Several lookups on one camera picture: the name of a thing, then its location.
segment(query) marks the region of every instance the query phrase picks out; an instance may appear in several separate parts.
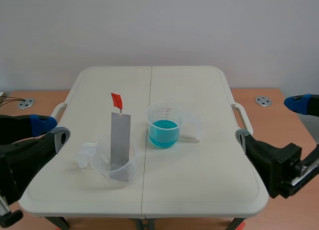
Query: cup handle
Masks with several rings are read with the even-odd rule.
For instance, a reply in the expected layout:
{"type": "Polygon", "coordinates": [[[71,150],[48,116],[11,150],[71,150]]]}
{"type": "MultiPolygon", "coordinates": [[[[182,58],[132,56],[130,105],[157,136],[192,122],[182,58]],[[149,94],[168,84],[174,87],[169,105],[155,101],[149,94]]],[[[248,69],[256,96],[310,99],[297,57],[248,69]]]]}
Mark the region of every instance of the cup handle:
{"type": "Polygon", "coordinates": [[[184,123],[193,124],[196,127],[196,137],[180,136],[179,140],[199,143],[201,139],[201,123],[192,113],[184,112],[184,123]]]}

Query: metal plate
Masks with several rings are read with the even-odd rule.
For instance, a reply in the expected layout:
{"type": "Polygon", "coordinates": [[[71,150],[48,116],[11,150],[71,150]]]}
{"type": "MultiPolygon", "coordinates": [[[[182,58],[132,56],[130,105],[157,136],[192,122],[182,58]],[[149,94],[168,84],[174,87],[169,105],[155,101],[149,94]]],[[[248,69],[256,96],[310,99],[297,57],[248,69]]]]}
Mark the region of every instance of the metal plate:
{"type": "Polygon", "coordinates": [[[112,113],[111,116],[111,171],[124,166],[130,158],[131,116],[112,113]]]}
{"type": "Polygon", "coordinates": [[[18,103],[18,108],[19,109],[26,109],[26,108],[31,107],[34,103],[35,103],[34,99],[27,98],[27,99],[25,99],[25,101],[20,101],[18,103]]]}
{"type": "Polygon", "coordinates": [[[264,107],[268,107],[270,105],[272,105],[272,101],[270,100],[270,98],[267,98],[266,96],[257,96],[255,98],[255,102],[257,104],[259,104],[260,106],[264,106],[264,107]]]}

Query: empty measuring cup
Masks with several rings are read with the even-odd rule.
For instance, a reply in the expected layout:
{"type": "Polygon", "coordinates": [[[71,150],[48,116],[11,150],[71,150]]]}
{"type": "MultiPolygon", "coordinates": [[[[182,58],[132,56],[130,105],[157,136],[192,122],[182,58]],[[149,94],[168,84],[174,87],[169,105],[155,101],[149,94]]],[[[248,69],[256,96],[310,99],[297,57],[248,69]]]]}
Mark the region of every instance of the empty measuring cup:
{"type": "Polygon", "coordinates": [[[129,161],[111,170],[110,144],[99,141],[97,143],[83,143],[78,153],[77,160],[80,168],[91,166],[107,180],[107,186],[121,188],[131,183],[136,176],[137,150],[132,140],[130,141],[129,161]]]}
{"type": "Polygon", "coordinates": [[[188,139],[199,142],[199,121],[191,113],[183,111],[179,105],[169,102],[156,103],[150,105],[145,113],[148,118],[149,138],[154,145],[161,148],[172,146],[178,140],[184,123],[196,126],[195,136],[188,136],[188,139]]]}

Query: round metal plate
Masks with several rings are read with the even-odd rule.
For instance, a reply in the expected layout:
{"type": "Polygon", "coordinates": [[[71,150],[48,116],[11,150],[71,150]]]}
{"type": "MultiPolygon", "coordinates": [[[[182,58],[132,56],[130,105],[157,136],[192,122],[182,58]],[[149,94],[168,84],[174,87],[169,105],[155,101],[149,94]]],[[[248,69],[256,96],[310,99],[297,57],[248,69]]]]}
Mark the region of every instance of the round metal plate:
{"type": "Polygon", "coordinates": [[[257,96],[255,98],[255,102],[259,104],[260,106],[268,107],[272,104],[272,101],[270,98],[267,98],[265,96],[257,96]]]}
{"type": "Polygon", "coordinates": [[[34,99],[28,98],[28,99],[25,99],[25,101],[20,101],[18,103],[18,108],[19,109],[26,109],[26,108],[31,107],[33,104],[34,104],[34,99]]]}

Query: measuring cup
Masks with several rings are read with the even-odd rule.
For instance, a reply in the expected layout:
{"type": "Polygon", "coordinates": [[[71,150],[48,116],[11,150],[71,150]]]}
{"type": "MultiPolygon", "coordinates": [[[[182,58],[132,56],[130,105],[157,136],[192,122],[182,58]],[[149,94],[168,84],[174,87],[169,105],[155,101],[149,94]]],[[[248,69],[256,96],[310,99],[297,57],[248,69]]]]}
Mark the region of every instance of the measuring cup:
{"type": "Polygon", "coordinates": [[[179,138],[184,123],[196,126],[196,137],[187,137],[192,142],[199,142],[200,124],[191,113],[186,113],[175,103],[161,102],[150,105],[145,110],[148,118],[148,132],[151,142],[161,148],[172,146],[179,138]]]}
{"type": "Polygon", "coordinates": [[[130,184],[136,176],[138,152],[130,140],[130,159],[124,166],[111,170],[110,144],[99,141],[97,143],[83,143],[77,155],[80,168],[92,167],[99,172],[111,188],[121,188],[130,184]]]}

